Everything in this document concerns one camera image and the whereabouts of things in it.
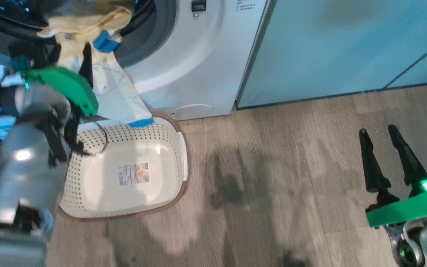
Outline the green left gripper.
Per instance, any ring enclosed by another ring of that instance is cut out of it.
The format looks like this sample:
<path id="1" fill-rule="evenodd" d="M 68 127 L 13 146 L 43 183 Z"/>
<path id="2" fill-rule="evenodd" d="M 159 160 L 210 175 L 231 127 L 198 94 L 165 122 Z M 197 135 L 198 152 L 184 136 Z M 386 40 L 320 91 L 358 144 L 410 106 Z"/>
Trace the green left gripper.
<path id="1" fill-rule="evenodd" d="M 79 74 L 63 66 L 47 66 L 21 71 L 20 76 L 27 82 L 39 82 L 50 86 L 80 108 L 83 115 L 95 116 L 98 113 L 99 103 L 93 92 L 92 46 L 89 42 L 85 43 L 82 56 Z"/>

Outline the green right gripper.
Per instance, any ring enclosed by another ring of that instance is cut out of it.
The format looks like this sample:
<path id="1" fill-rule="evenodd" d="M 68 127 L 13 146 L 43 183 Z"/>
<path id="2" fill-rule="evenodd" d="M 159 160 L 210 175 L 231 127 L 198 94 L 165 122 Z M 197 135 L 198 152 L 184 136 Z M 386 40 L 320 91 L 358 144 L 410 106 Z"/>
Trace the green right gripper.
<path id="1" fill-rule="evenodd" d="M 390 124 L 388 132 L 401 160 L 404 183 L 410 187 L 410 195 L 414 196 L 400 201 L 400 198 L 388 192 L 391 184 L 377 162 L 370 136 L 365 128 L 359 130 L 366 191 L 377 193 L 376 202 L 369 206 L 375 209 L 366 212 L 371 228 L 427 217 L 427 172 L 402 137 L 398 127 Z"/>

